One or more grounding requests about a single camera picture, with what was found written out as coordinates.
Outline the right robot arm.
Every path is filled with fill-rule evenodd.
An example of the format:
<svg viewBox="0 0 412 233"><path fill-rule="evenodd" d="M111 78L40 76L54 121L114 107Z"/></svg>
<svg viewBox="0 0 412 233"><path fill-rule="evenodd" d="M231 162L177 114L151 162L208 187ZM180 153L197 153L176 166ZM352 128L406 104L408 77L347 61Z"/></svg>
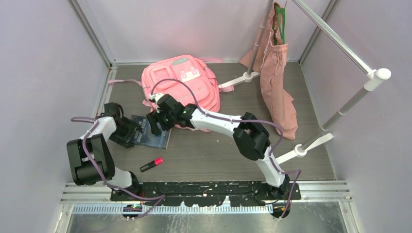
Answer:
<svg viewBox="0 0 412 233"><path fill-rule="evenodd" d="M245 158L256 162L264 175L271 196L284 198L289 192L289 176L275 161L269 132L263 121L252 113L243 116L230 116L198 107L195 104L184 106L169 94L150 94L149 101L155 109L146 115L152 133L160 135L173 127L193 130L209 130L232 137Z"/></svg>

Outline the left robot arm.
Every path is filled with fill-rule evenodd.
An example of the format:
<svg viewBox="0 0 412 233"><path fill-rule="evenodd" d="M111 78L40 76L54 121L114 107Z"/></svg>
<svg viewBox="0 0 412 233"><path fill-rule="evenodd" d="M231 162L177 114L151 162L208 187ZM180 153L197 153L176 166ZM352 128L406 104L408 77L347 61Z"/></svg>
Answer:
<svg viewBox="0 0 412 233"><path fill-rule="evenodd" d="M72 122L92 126L78 139L67 142L69 166L74 183L103 184L122 193L129 200L137 200L142 188L133 172L116 167L107 145L111 140L125 149L132 148L132 139L141 126L124 116L123 107L114 102L104 105L104 112L95 118L76 116Z"/></svg>

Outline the pink student backpack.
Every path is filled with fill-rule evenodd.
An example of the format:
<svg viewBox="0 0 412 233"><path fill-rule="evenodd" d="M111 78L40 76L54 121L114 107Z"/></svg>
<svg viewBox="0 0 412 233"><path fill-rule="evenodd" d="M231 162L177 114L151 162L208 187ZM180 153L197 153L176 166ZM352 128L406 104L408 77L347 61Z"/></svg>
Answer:
<svg viewBox="0 0 412 233"><path fill-rule="evenodd" d="M141 80L129 79L142 87L145 100L142 104L155 109L149 101L151 93L169 94L183 105L194 104L192 91L202 108L218 112L220 110L220 92L231 92L234 87L218 84L216 75L206 62L220 63L219 59L195 58L180 55L150 64L143 70Z"/></svg>

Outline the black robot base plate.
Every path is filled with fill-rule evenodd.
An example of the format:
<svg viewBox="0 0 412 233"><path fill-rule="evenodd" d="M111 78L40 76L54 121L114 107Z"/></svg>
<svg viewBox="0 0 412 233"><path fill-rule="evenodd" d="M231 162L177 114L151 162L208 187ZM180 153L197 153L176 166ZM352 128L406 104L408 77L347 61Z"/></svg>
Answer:
<svg viewBox="0 0 412 233"><path fill-rule="evenodd" d="M289 194L276 195L263 181L224 182L144 182L140 184L141 197L154 198L165 195L159 205L187 207L222 206L225 199L231 207L263 206L266 202L281 203Z"/></svg>

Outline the Nineteen Eighty-Four blue book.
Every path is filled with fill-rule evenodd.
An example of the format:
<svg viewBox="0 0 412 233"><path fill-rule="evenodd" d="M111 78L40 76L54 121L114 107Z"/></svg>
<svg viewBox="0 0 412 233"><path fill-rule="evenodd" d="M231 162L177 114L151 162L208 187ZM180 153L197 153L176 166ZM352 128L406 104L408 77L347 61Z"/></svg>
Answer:
<svg viewBox="0 0 412 233"><path fill-rule="evenodd" d="M146 117L132 115L132 120L138 123L141 127L141 130L136 132L131 140L134 145L158 149L167 148L171 130L163 131L160 136L156 136L152 133L151 126Z"/></svg>

